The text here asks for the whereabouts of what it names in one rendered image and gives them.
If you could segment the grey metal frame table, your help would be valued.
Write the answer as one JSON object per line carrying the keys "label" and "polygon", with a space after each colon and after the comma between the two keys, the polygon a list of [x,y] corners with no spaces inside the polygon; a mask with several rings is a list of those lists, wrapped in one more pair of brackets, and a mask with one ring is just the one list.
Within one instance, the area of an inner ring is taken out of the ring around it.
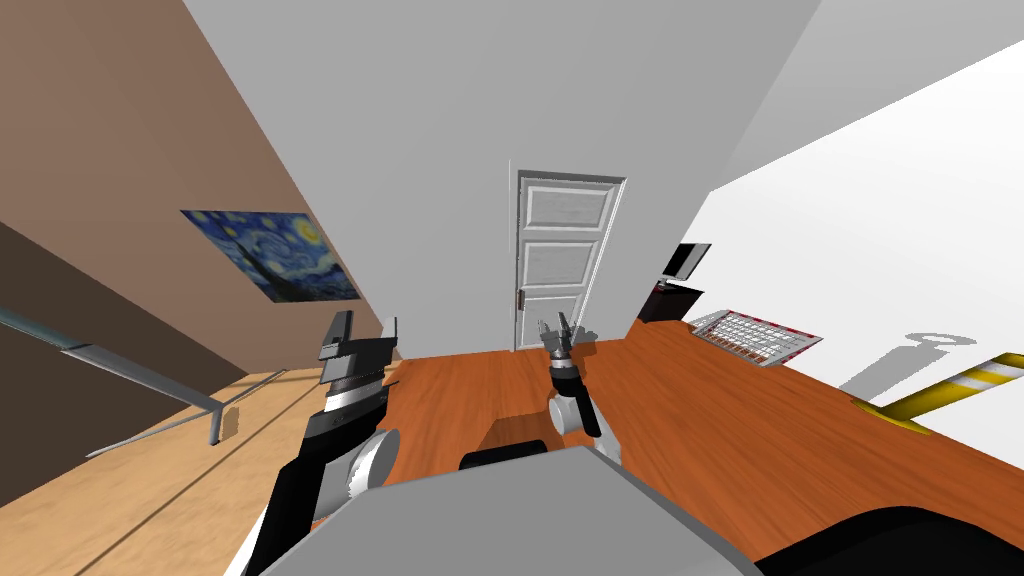
{"label": "grey metal frame table", "polygon": [[157,434],[170,430],[180,426],[181,424],[197,420],[204,416],[211,417],[208,444],[215,446],[221,441],[223,416],[228,406],[287,372],[285,369],[278,370],[257,383],[248,386],[230,399],[226,401],[218,401],[209,395],[205,395],[194,388],[187,387],[109,349],[75,340],[56,330],[23,317],[7,308],[0,307],[0,324],[25,333],[35,339],[46,342],[58,348],[63,355],[73,357],[79,361],[85,362],[131,382],[140,384],[152,390],[157,390],[165,396],[182,401],[199,410],[198,413],[188,417],[173,421],[169,424],[162,425],[148,431],[140,433],[121,442],[95,450],[86,455],[88,459],[105,454],[114,449],[127,446],[131,443]]}

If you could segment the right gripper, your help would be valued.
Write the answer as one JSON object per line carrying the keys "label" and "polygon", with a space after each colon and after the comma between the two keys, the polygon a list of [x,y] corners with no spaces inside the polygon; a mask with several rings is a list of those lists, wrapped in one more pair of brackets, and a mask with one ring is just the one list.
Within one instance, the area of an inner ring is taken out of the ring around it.
{"label": "right gripper", "polygon": [[546,348],[550,365],[554,369],[566,369],[574,366],[570,348],[573,345],[574,328],[570,325],[563,312],[558,313],[559,346],[556,346],[556,331],[551,329],[549,324],[543,320],[538,322],[539,337]]}

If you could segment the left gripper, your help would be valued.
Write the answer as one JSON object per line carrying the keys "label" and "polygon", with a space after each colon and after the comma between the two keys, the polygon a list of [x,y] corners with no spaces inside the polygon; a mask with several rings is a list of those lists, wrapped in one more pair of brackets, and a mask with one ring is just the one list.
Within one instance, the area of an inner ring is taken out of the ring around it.
{"label": "left gripper", "polygon": [[381,337],[350,340],[353,313],[335,313],[324,337],[319,360],[325,361],[319,382],[360,377],[382,372],[392,362],[398,339],[398,319],[388,317],[382,322]]}

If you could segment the black monitor on dark stand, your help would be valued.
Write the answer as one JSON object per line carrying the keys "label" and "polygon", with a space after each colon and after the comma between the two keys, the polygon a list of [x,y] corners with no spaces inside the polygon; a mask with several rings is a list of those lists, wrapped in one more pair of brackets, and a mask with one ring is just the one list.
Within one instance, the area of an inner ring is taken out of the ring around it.
{"label": "black monitor on dark stand", "polygon": [[637,319],[643,323],[681,321],[705,293],[684,286],[683,282],[690,278],[710,247],[709,243],[680,243]]}

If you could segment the blue starry night painting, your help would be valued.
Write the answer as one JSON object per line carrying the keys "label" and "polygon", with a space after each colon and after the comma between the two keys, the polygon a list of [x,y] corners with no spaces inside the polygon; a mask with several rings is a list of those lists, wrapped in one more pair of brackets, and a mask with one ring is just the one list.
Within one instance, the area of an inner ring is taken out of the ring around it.
{"label": "blue starry night painting", "polygon": [[304,213],[184,210],[271,301],[351,301],[360,295]]}

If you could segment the white panelled door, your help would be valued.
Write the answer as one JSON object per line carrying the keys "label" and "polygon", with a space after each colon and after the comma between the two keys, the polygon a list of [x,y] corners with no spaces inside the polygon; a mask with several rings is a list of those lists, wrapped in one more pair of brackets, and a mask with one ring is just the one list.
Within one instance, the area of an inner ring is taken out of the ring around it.
{"label": "white panelled door", "polygon": [[555,329],[559,312],[571,326],[583,319],[626,178],[520,170],[516,181],[513,351],[543,346],[540,320]]}

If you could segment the yellow and white pole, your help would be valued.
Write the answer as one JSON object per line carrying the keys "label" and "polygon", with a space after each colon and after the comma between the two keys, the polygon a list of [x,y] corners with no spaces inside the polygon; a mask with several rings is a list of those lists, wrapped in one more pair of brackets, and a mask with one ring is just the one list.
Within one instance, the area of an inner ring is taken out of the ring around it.
{"label": "yellow and white pole", "polygon": [[859,399],[852,399],[851,402],[889,423],[930,435],[932,430],[918,424],[915,417],[1022,377],[1024,355],[1005,353],[882,407]]}

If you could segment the white grid rack red edge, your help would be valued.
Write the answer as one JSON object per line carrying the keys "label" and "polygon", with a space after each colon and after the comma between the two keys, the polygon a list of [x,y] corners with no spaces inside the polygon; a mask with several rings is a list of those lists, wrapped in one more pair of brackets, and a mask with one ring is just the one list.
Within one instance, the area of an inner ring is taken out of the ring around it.
{"label": "white grid rack red edge", "polygon": [[732,310],[709,314],[691,326],[694,336],[761,367],[783,365],[822,340]]}

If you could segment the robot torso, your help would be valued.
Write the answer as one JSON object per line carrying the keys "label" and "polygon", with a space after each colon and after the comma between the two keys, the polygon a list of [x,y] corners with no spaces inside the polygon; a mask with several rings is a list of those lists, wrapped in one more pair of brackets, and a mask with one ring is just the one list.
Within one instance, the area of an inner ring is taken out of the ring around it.
{"label": "robot torso", "polygon": [[374,488],[260,576],[763,576],[594,448]]}

